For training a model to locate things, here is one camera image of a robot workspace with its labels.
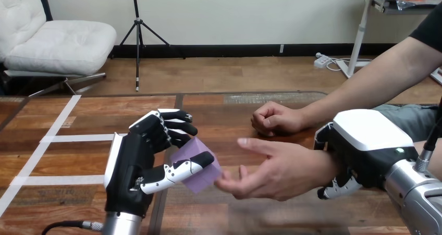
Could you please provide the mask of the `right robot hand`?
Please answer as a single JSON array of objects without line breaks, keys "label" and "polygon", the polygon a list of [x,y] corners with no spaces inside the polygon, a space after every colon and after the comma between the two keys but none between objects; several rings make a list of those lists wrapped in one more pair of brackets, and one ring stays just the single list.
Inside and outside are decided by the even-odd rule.
[{"label": "right robot hand", "polygon": [[339,112],[316,131],[314,149],[328,152],[342,167],[317,191],[322,200],[349,195],[361,187],[383,189],[396,162],[418,158],[410,136],[372,109]]}]

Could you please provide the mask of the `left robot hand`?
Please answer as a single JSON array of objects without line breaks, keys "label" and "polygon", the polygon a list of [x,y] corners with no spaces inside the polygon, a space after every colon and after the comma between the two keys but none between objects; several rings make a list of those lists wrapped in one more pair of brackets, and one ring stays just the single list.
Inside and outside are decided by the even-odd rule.
[{"label": "left robot hand", "polygon": [[193,117],[176,108],[152,110],[129,126],[126,135],[114,134],[104,175],[106,212],[144,218],[153,195],[203,171],[215,157],[209,151],[154,166],[155,154],[171,146],[182,148],[198,130]]}]

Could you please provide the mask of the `person's hand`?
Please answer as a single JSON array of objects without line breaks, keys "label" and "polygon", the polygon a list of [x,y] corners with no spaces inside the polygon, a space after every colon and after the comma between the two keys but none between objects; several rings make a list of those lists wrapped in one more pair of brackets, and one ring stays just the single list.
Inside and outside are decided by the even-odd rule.
[{"label": "person's hand", "polygon": [[292,135],[308,124],[302,110],[272,101],[254,111],[250,120],[252,127],[265,137]]},{"label": "person's hand", "polygon": [[280,202],[323,187],[341,171],[341,164],[330,153],[310,150],[294,143],[239,138],[245,150],[266,155],[253,173],[239,167],[239,179],[223,172],[215,185],[236,199],[272,199]]}]

